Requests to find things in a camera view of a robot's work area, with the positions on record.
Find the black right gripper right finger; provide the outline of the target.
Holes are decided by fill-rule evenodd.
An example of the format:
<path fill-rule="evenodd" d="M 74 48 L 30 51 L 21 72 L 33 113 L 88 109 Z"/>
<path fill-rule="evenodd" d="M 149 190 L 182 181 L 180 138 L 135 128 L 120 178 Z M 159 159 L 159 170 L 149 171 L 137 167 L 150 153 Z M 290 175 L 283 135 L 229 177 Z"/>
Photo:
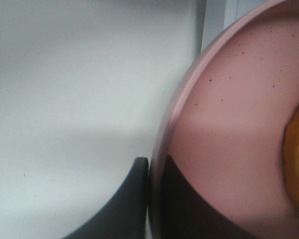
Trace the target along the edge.
<path fill-rule="evenodd" d="M 254 239 L 210 206 L 166 157 L 159 197 L 163 239 Z"/>

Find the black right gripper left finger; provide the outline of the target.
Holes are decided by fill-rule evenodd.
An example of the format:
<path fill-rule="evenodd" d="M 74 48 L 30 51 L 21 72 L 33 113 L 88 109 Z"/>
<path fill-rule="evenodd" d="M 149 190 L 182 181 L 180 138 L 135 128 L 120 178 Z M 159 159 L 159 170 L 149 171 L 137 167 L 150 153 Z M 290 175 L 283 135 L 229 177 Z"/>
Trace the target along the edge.
<path fill-rule="evenodd" d="M 149 194 L 149 161 L 138 157 L 113 197 L 67 239 L 144 239 Z"/>

